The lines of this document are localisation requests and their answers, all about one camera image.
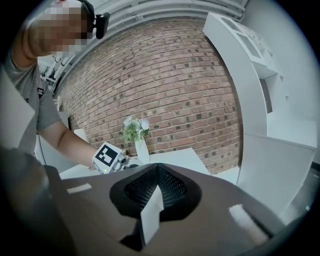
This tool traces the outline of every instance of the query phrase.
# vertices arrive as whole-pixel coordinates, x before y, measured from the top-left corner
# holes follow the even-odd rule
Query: flower vase
[[[149,151],[147,148],[147,144],[145,139],[136,139],[134,141],[136,154],[138,155],[138,159],[144,164],[150,163]]]

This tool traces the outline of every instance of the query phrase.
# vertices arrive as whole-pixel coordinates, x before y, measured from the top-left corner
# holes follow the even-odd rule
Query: red brick wall
[[[87,54],[59,85],[72,129],[136,153],[120,138],[128,115],[148,118],[149,152],[192,147],[213,174],[234,167],[241,125],[226,67],[194,19],[128,30]]]

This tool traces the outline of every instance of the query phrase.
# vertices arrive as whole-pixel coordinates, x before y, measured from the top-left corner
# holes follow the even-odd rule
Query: white card
[[[147,245],[154,237],[160,225],[160,212],[164,209],[162,193],[157,185],[148,203],[141,212],[141,224],[144,242]]]

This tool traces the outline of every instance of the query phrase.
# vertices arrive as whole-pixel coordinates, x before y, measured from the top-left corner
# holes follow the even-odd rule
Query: white shelving unit
[[[203,28],[233,79],[243,121],[237,185],[280,214],[310,169],[316,123],[287,111],[286,78],[265,40],[229,17],[209,13]]]

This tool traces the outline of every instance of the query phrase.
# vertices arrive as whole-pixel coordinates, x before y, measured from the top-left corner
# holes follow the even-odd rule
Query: man
[[[62,123],[37,64],[37,57],[67,51],[77,40],[84,39],[87,32],[92,32],[91,25],[88,8],[82,1],[58,1],[26,22],[17,34],[3,67],[15,88],[35,111],[19,145],[24,152],[33,154],[38,132],[73,162],[93,167],[92,157],[97,149]]]

